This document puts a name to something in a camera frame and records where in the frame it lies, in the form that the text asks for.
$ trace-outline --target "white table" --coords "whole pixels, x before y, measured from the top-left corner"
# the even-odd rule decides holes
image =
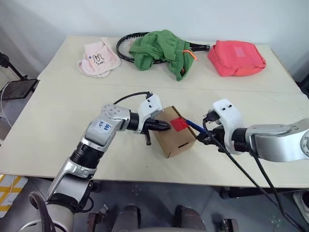
[[[192,78],[188,86],[182,84],[183,81],[174,81],[165,73],[164,64],[153,67],[155,70],[158,69],[159,75],[157,79],[154,77],[149,79],[152,84],[146,81],[141,84],[143,80],[140,73],[144,74],[144,78],[149,78],[147,74],[153,71],[138,72],[133,66],[131,67],[131,64],[124,61],[121,67],[103,79],[87,77],[78,71],[72,76],[71,73],[76,71],[75,60],[72,61],[70,68],[63,70],[64,74],[55,69],[58,74],[51,75],[52,71],[49,70],[51,65],[61,64],[55,59],[60,59],[59,52],[43,72],[45,74],[41,74],[42,81],[0,147],[0,173],[55,176],[65,159],[75,149],[88,123],[100,113],[102,105],[142,90],[153,91],[159,95],[165,107],[175,105],[183,116],[196,123],[201,123],[202,116],[213,102],[223,98],[229,99],[243,113],[248,126],[266,123],[289,124],[309,114],[307,97],[299,92],[281,66],[276,72],[282,73],[282,83],[286,85],[281,85],[281,88],[274,87],[276,90],[271,90],[269,87],[268,91],[263,91],[262,85],[265,83],[259,86],[256,84],[257,88],[254,89],[254,85],[248,81],[259,83],[254,80],[255,77],[266,79],[263,72],[259,74],[260,76],[242,78],[242,84],[238,85],[232,82],[240,80],[238,77],[221,78],[216,75],[222,84],[219,85],[219,81],[210,77],[213,82],[210,87],[217,85],[220,89],[210,89],[210,87],[203,88],[202,84],[197,87],[198,83],[192,77],[186,77],[188,80]],[[266,56],[265,59],[269,62],[270,58]],[[208,76],[205,75],[200,81],[204,79],[207,80]],[[228,85],[231,85],[232,90],[226,90],[229,88]],[[252,88],[251,91],[244,91],[249,87]],[[121,102],[121,105],[134,111],[142,99],[142,97],[130,98]],[[190,150],[166,159],[152,134],[151,137],[153,144],[146,146],[143,135],[136,135],[131,131],[118,132],[101,159],[94,178],[253,186],[228,157],[218,153],[213,145],[205,146],[196,142]],[[261,186],[267,186],[253,158],[248,154],[235,157]],[[308,160],[289,163],[263,160],[262,163],[276,187],[309,187]]]

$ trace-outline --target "handwritten label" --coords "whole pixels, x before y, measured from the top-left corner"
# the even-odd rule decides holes
[[[108,133],[112,126],[104,121],[99,121],[93,129],[98,133]]]

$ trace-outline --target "red bag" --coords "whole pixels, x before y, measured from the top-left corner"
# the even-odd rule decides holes
[[[255,45],[241,41],[217,40],[209,53],[220,76],[247,76],[258,73],[266,67],[266,61]]]

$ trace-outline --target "gray floor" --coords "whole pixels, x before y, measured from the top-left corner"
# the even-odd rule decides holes
[[[34,217],[35,209],[28,202],[31,191],[46,194],[49,181],[31,178],[16,198],[7,215],[0,219],[1,232],[16,232],[22,224]],[[124,206],[136,204],[141,210],[141,227],[170,227],[175,207],[179,204],[197,210],[207,231],[217,232],[216,225],[223,218],[238,221],[240,232],[293,232],[296,231],[280,216],[279,211],[264,196],[221,199],[218,188],[210,186],[104,181],[100,193],[92,193],[97,212],[104,203],[109,215],[96,227],[97,232],[109,232],[115,218]],[[290,195],[281,194],[284,206],[306,229],[308,224],[302,218]],[[74,232],[87,231],[88,213],[75,216]]]

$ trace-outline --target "cardboard box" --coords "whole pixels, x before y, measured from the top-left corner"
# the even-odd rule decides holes
[[[165,108],[164,111],[158,114],[155,118],[166,121],[170,124],[170,121],[179,117],[181,117],[181,115],[176,108],[174,106],[170,106]],[[185,150],[188,150],[196,141],[196,135],[190,127],[177,132],[171,125],[171,129],[169,130],[153,131],[153,133],[160,143],[167,158],[171,158]]]

